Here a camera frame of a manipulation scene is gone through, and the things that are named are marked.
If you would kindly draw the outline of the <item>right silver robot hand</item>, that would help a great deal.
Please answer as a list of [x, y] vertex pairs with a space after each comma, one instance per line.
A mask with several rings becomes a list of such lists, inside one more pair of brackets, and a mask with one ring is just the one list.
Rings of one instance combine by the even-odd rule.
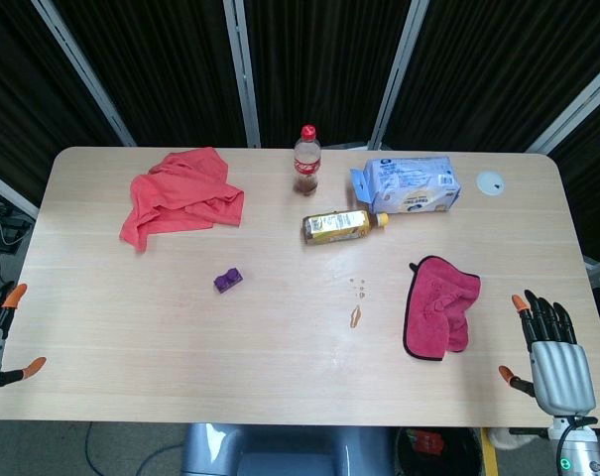
[[532, 378], [524, 380], [506, 366], [499, 368], [501, 377], [552, 417], [588, 418], [596, 399], [587, 355], [577, 342], [569, 313], [560, 303], [529, 290], [513, 295], [512, 304], [521, 322]]

